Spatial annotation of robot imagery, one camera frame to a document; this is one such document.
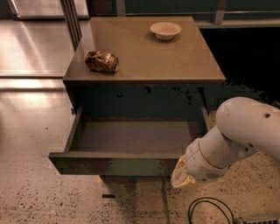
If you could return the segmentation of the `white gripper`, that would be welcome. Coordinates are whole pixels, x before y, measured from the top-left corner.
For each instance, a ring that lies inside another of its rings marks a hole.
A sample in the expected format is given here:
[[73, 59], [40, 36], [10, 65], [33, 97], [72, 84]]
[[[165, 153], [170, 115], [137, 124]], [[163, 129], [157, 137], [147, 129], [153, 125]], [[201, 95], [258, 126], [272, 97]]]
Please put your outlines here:
[[222, 177], [228, 167], [217, 168], [210, 164], [200, 150], [200, 138], [194, 140], [181, 156], [171, 175], [171, 186], [178, 189], [189, 189], [198, 185], [213, 182]]

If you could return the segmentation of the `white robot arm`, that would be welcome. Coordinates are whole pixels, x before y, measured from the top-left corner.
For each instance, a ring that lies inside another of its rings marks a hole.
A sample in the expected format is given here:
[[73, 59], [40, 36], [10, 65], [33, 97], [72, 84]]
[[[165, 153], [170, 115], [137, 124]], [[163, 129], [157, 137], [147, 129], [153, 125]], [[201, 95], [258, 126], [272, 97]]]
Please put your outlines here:
[[215, 181], [238, 160], [256, 152], [280, 159], [280, 111], [247, 97], [224, 101], [217, 109], [216, 124], [195, 139], [180, 157], [171, 185], [187, 188]]

